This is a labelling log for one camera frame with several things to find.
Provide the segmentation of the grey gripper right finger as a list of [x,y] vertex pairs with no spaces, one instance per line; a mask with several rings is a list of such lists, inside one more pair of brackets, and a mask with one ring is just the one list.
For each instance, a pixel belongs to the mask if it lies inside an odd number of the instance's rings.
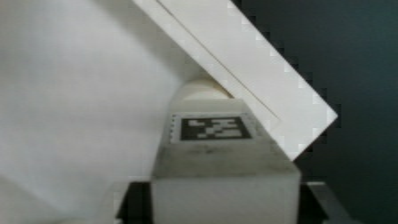
[[363,224],[349,214],[335,192],[321,181],[301,185],[298,224]]

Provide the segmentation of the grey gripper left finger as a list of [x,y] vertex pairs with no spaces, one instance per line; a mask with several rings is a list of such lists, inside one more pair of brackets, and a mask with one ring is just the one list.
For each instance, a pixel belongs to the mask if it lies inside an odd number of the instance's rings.
[[152,184],[120,182],[106,193],[97,224],[154,224]]

